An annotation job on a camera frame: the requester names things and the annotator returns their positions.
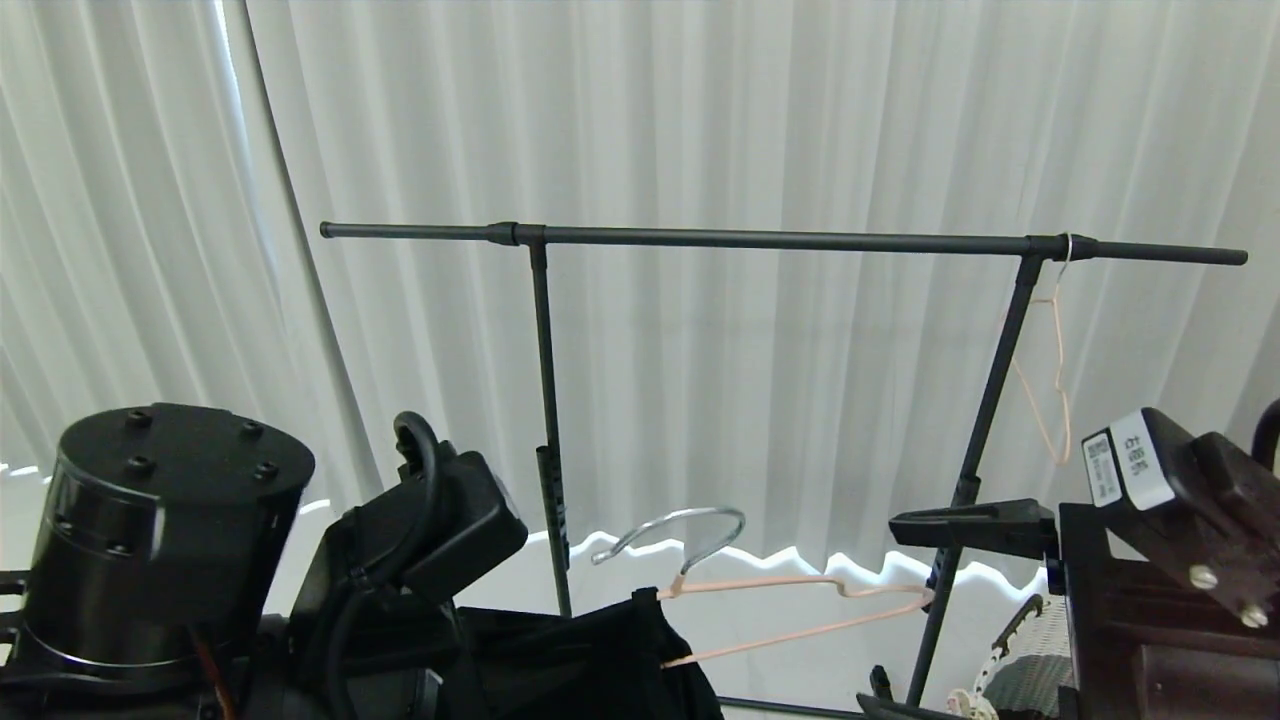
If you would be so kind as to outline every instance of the screw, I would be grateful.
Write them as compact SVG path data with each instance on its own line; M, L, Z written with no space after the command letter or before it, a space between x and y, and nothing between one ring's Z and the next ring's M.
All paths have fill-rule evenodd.
M146 455L134 455L124 462L124 469L137 478L145 478L150 475L155 469L156 464L154 460Z
M1217 575L1208 565L1192 565L1192 584L1202 591L1211 591L1217 587Z
M1267 614L1257 605L1249 605L1244 609L1244 612L1240 612L1240 621L1244 623L1245 628L1266 628Z
M257 468L253 469L253 479L260 483L269 483L274 480L275 477L279 474L280 474L280 468L278 468L275 462L271 462L270 460L264 460L259 462Z
M129 410L124 424L131 428L147 428L151 427L151 415L146 410Z

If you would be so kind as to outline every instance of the metal rod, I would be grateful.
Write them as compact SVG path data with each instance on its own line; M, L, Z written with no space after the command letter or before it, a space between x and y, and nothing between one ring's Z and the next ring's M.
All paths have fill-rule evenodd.
M960 478L956 480L955 495L951 498L952 507L973 505L978 500L978 489L982 483L978 479L978 464L982 461L982 451L987 447L991 424L996 418L996 407L1000 405L1000 393L1005 389L1018 337L1023 332L1023 322L1027 319L1027 309L1030 306L1032 291L1036 290L1036 282L1039 279L1043 265L1044 258L1041 255L1023 258L1018 265L1014 292L1009 300L1009 311L1005 314L1005 322L1000 329L996 354L991 360L991 370L987 373L987 386L983 388L982 401L978 404L978 416L974 419L973 432L969 434L969 447L965 450L964 462L960 465ZM929 679L933 653L937 651L938 635L942 633L942 620L947 612L947 603L951 601L951 588L955 585L956 571L960 569L960 552L959 547L943 548L934 559L934 575L931 578L936 582L933 603L929 606L929 619L924 624L920 650L915 656L915 670L911 673L911 685L906 694L908 705L919 707L920 697L924 694L924 683Z
M744 707L748 710L764 710L783 715L803 715L805 717L867 717L861 712L850 710L832 710L829 707L809 707L808 705L788 705L786 702L769 702L767 700L750 700L745 697L719 697L716 698L723 707Z
M928 252L938 255L1044 254L1044 241L1065 250L1066 236L957 236L773 231L709 231L659 228L575 228L494 223L490 225L367 225L320 223L324 237L390 237L416 240L486 240L500 245L639 245L658 247L736 247L758 250L840 250L861 252ZM1135 242L1100 242L1074 236L1074 258L1164 260L1208 265L1243 265L1248 252L1221 247L1184 247ZM1050 259L1062 260L1064 252Z
M543 491L543 512L547 516L547 541L552 551L552 573L556 575L556 602L564 618L573 616L568 594L568 538L564 528L564 488L561 475L559 413L556 406L556 355L552 350L552 305L547 291L547 246L529 246L529 264L534 273L534 315L538 320L538 365L543 378L543 414L547 421L545 452L539 452L539 480Z

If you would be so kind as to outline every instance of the curtain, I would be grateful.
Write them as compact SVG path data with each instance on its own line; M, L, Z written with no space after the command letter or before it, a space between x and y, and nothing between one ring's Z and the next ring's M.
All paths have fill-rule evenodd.
M247 24L384 482L376 432L417 409L536 514L529 261L324 240L321 220L1243 247L1244 269L1070 265L1073 437L1156 405L1245 442L1280 391L1274 4L250 1ZM567 246L549 263L572 538L730 503L758 555L872 568L887 516L950 500L1015 265ZM1037 305L1018 359L1059 436L1053 338ZM986 500L1088 497L1014 377L980 475Z
M156 401L278 425L316 452L315 497L361 497L364 434L323 420L339 383L300 322L301 236L275 219L273 159L250 159L229 60L212 3L0 4L6 519L38 512L17 486L38 487L68 424Z

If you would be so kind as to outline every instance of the black garment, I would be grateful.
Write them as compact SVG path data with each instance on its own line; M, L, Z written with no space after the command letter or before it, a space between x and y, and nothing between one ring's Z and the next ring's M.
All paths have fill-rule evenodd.
M723 720L701 667L660 667L690 650L657 593L577 618L460 609L494 720Z

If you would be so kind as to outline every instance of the label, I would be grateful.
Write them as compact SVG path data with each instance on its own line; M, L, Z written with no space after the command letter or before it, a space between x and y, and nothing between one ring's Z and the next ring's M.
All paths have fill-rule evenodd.
M1160 468L1156 445L1151 442L1142 410L1111 423L1111 438L1115 441L1115 456L1124 477L1124 487L1129 491L1129 501L1134 507L1151 510L1174 500L1174 488L1169 487L1165 471Z
M1089 493L1093 505L1105 507L1124 497L1116 475L1115 455L1106 430L1084 441L1084 470L1089 474Z

